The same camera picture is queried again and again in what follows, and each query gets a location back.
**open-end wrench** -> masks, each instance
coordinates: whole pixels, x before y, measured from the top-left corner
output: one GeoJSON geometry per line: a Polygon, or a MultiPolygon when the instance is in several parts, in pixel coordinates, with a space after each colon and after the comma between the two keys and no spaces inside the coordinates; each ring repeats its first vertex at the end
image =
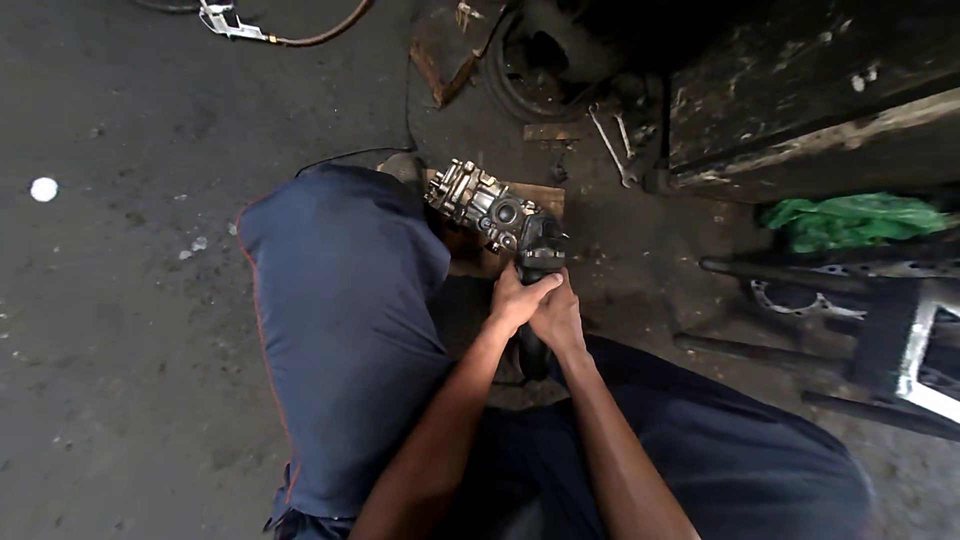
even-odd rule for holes
{"type": "Polygon", "coordinates": [[[613,150],[613,145],[610,144],[610,140],[607,138],[607,133],[603,131],[603,126],[601,126],[600,121],[597,120],[596,112],[599,108],[600,107],[594,103],[587,108],[587,112],[590,113],[590,118],[593,120],[593,124],[597,127],[597,131],[600,132],[600,136],[603,138],[604,144],[607,145],[607,150],[610,151],[610,157],[613,158],[613,162],[616,163],[617,170],[620,171],[620,183],[623,184],[624,187],[630,187],[628,181],[632,180],[636,182],[636,175],[623,168],[623,164],[620,163],[620,158],[616,156],[616,152],[613,150]]]}
{"type": "Polygon", "coordinates": [[[632,160],[636,156],[633,145],[630,144],[630,138],[627,137],[627,125],[623,123],[623,112],[618,112],[613,116],[616,118],[616,125],[620,127],[620,136],[623,137],[623,147],[627,149],[627,160],[632,160]]]}

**forearm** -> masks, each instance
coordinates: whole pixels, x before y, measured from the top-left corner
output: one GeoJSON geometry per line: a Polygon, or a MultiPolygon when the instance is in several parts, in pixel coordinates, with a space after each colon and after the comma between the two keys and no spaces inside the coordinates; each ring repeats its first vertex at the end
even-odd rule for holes
{"type": "Polygon", "coordinates": [[[597,506],[613,540],[699,538],[586,349],[559,353],[597,506]]]}
{"type": "Polygon", "coordinates": [[[484,325],[373,486],[351,539],[422,538],[441,521],[514,330],[496,321],[484,325]]]}

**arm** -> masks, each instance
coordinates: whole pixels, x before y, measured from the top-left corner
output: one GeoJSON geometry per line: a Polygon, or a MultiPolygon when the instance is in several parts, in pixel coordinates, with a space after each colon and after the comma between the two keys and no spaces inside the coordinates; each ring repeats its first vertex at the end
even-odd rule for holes
{"type": "Polygon", "coordinates": [[[613,540],[695,540],[697,531],[670,493],[587,352],[580,303],[564,284],[530,319],[564,370],[597,506],[613,540]]]}
{"type": "Polygon", "coordinates": [[[373,485],[351,540],[425,538],[441,521],[463,479],[507,340],[560,282],[554,275],[525,287],[514,266],[507,266],[496,283],[490,317],[373,485]]]}

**navy blue pants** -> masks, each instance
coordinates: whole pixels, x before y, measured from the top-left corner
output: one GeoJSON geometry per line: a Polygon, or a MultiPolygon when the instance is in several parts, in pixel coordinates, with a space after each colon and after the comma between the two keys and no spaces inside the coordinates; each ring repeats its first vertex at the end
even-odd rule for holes
{"type": "MultiPolygon", "coordinates": [[[[346,537],[454,362],[427,308],[449,253],[421,201],[393,177],[355,167],[308,169],[238,225],[292,445],[273,524],[284,518],[298,538],[346,537]]],[[[849,539],[863,529],[867,480],[825,431],[637,349],[598,337],[588,347],[705,540],[849,539]]],[[[462,499],[503,479],[538,501],[542,537],[603,538],[584,463],[569,400],[489,409],[462,499]]],[[[455,513],[483,521],[493,510],[455,513]]]]}

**worker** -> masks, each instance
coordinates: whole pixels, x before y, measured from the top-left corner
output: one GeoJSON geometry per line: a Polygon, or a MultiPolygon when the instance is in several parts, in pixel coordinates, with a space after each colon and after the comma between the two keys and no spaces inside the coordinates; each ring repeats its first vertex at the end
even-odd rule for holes
{"type": "Polygon", "coordinates": [[[563,271],[507,266],[459,360],[427,303],[449,252],[393,176],[322,165],[238,220],[292,455],[281,540],[860,537],[872,492],[834,437],[638,349],[584,335],[563,271]],[[486,408],[529,322],[570,398],[486,408]]]}

